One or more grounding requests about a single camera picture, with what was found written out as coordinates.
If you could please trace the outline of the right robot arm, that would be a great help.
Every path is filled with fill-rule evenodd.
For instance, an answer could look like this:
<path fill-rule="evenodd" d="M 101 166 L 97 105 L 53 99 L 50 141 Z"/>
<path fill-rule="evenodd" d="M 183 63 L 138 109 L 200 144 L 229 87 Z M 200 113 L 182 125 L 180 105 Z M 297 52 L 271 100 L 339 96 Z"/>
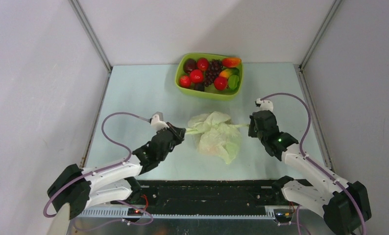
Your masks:
<path fill-rule="evenodd" d="M 271 111 L 250 115 L 248 135 L 257 138 L 271 157 L 299 171 L 310 183 L 305 186 L 290 176 L 275 181 L 271 196 L 276 204 L 290 201 L 304 206 L 322 217 L 336 235 L 349 235 L 372 217 L 366 187 L 359 181 L 347 181 L 303 155 L 298 140 L 279 130 Z"/>

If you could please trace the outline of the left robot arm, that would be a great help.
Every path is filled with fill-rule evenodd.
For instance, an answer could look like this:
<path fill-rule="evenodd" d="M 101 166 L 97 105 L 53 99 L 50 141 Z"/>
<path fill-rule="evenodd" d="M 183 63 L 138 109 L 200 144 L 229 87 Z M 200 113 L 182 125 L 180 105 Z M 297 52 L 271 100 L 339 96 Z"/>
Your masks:
<path fill-rule="evenodd" d="M 118 162 L 91 168 L 69 165 L 47 191 L 49 200 L 44 207 L 44 216 L 51 217 L 49 206 L 59 211 L 66 203 L 70 205 L 70 219 L 90 207 L 111 201 L 138 203 L 142 191 L 136 176 L 156 168 L 184 141 L 185 134 L 185 128 L 167 122 L 150 141 Z"/>

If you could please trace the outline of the pale green plastic bag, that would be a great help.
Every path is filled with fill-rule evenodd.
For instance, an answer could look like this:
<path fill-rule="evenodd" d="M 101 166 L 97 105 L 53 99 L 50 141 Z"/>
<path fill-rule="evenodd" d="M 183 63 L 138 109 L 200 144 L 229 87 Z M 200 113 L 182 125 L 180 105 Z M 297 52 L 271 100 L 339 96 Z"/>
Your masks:
<path fill-rule="evenodd" d="M 228 114 L 214 111 L 192 117 L 186 135 L 194 137 L 200 154 L 219 157 L 229 165 L 240 151 L 243 127 L 249 124 L 234 124 Z"/>

